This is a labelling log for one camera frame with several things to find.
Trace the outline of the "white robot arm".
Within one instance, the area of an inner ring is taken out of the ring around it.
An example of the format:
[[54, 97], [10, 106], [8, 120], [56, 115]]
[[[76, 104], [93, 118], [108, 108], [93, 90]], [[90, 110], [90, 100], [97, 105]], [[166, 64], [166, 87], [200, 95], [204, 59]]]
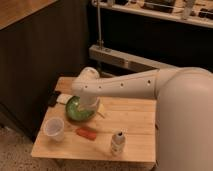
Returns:
[[86, 108], [99, 97], [155, 100], [155, 171], [213, 171], [212, 72], [176, 67], [102, 78], [86, 67], [72, 90]]

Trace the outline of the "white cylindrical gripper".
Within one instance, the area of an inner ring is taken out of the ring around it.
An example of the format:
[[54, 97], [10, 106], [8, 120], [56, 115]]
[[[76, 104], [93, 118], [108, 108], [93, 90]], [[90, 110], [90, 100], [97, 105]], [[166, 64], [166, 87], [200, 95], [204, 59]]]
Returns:
[[[85, 110], [96, 111], [99, 106], [99, 98], [95, 96], [82, 96], [80, 98], [80, 106], [77, 107], [78, 112], [83, 112]], [[102, 105], [99, 106], [97, 113], [105, 118], [105, 109]]]

